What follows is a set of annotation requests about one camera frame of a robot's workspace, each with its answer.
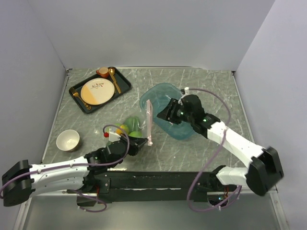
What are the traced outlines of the small green cabbage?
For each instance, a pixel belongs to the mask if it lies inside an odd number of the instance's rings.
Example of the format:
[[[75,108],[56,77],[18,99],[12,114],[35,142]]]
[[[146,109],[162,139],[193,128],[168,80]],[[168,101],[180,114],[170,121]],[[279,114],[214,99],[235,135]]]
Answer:
[[[132,131],[132,132],[129,133],[129,137],[142,138],[142,132],[141,131]]]

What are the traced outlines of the clear zip top bag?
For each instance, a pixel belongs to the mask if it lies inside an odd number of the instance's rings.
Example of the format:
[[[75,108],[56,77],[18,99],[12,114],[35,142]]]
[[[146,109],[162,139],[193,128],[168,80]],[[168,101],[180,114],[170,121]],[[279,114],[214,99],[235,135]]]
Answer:
[[[142,132],[142,138],[148,138],[148,142],[145,145],[151,146],[153,144],[152,142],[152,124],[153,124],[153,106],[150,100],[146,100],[141,103],[141,109],[137,112],[134,112],[133,114],[129,116],[137,116],[140,119],[140,125],[141,125],[141,132]],[[123,122],[126,120],[123,119],[118,123],[123,124]],[[119,128],[119,126],[112,125],[110,127]]]

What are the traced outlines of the yellow green mango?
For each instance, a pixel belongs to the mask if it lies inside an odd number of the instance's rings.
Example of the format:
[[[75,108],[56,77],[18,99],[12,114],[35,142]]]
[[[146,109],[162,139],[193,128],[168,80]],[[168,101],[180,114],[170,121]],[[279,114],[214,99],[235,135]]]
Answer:
[[[119,128],[116,129],[116,133],[122,135],[124,133],[129,134],[130,130],[127,125],[121,125]]]

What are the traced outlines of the green bell pepper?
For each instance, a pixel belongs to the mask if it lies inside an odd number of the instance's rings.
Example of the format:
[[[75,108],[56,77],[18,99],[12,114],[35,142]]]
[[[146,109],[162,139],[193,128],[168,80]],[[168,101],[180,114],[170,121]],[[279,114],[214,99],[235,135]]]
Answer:
[[[137,116],[129,116],[123,124],[129,128],[130,132],[141,130],[140,119]]]

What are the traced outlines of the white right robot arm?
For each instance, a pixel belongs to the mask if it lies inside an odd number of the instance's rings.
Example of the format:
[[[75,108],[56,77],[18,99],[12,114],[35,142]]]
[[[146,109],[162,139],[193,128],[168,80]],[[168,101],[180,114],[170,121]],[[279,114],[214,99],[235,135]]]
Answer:
[[[199,97],[194,94],[181,100],[172,98],[157,117],[177,125],[190,124],[196,133],[221,144],[243,162],[242,168],[223,166],[214,172],[210,185],[215,191],[221,191],[226,185],[240,185],[264,196],[284,177],[276,149],[264,148],[231,130],[219,118],[205,112]]]

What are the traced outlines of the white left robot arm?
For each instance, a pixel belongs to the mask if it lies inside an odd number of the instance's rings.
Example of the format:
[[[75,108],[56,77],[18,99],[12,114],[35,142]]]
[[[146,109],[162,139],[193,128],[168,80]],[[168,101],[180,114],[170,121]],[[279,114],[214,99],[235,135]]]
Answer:
[[[85,156],[52,164],[31,165],[27,160],[19,161],[2,176],[0,197],[4,206],[12,207],[47,192],[91,192],[96,184],[95,175],[114,168],[127,155],[137,155],[147,141],[147,138],[121,137]]]

